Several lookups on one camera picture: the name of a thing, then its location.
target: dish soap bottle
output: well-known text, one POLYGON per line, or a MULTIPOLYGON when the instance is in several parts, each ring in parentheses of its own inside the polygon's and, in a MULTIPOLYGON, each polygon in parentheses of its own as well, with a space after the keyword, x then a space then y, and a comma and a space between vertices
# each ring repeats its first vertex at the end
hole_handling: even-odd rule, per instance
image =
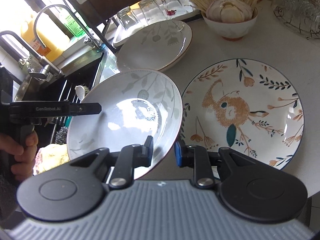
POLYGON ((21 25, 21 38, 23 38, 36 52, 45 56, 52 62, 66 50, 70 39, 47 14, 43 13, 37 22, 37 33, 46 45, 46 48, 43 49, 33 33, 33 25, 36 16, 37 13, 33 12, 30 15, 30 18, 23 22, 21 25))
MULTIPOLYGON (((82 24, 88 28, 85 21, 82 19, 79 13, 76 13, 76 17, 82 22, 82 24)), ((67 27, 67 29, 77 38, 84 35, 84 30, 76 22, 76 20, 68 13, 67 10, 61 8, 60 10, 60 21, 67 27)))

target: wire basket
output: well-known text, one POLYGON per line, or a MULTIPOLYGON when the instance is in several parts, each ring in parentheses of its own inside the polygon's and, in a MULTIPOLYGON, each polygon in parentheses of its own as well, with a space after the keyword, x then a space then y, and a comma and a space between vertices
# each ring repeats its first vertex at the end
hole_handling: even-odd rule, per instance
POLYGON ((272 0, 275 16, 307 39, 320 39, 320 0, 272 0))
POLYGON ((286 17, 285 9, 279 6, 276 6, 276 8, 273 10, 273 13, 285 26, 297 33, 300 33, 307 39, 320 39, 320 25, 315 27, 314 22, 312 22, 310 18, 305 16, 301 16, 300 18, 286 17))

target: onion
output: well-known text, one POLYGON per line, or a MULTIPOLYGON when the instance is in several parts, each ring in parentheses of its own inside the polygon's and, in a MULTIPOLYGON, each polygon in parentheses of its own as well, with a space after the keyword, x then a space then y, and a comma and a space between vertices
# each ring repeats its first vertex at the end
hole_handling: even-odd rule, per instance
POLYGON ((214 0, 206 15, 216 22, 239 23, 252 19, 252 9, 240 0, 214 0))

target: yellow bottle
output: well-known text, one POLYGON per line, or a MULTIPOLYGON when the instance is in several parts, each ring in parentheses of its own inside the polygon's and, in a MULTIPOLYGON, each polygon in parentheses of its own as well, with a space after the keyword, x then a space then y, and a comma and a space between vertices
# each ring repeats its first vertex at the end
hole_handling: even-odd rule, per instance
POLYGON ((30 18, 26 19, 22 24, 21 38, 23 38, 40 55, 45 56, 52 62, 66 50, 70 39, 59 29, 48 15, 42 13, 37 21, 37 33, 46 45, 46 48, 43 49, 33 33, 33 24, 36 17, 37 13, 34 12, 30 15, 30 18))

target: ceramic bowl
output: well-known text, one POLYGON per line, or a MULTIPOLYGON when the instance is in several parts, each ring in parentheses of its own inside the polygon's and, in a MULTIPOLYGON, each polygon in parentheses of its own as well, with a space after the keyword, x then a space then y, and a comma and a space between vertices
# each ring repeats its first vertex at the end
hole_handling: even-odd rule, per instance
POLYGON ((75 116, 67 135, 70 160, 97 148, 117 152, 131 144, 154 139, 151 166, 135 169, 137 179, 164 158, 179 133, 182 101, 178 88, 154 70, 116 74, 91 90, 82 103, 98 102, 100 114, 75 116))
POLYGON ((243 36, 248 34, 250 29, 257 21, 258 10, 255 8, 253 10, 252 19, 242 23, 221 23, 215 22, 207 19, 205 14, 201 12, 205 23, 212 29, 215 33, 222 36, 228 41, 239 41, 243 36))
POLYGON ((180 136, 209 151, 232 149, 282 169, 302 139, 299 95, 275 68, 231 59, 201 71, 183 92, 180 136))
POLYGON ((151 24, 132 35, 117 56, 120 71, 148 68, 159 71, 176 64, 189 48, 192 30, 184 22, 151 24))

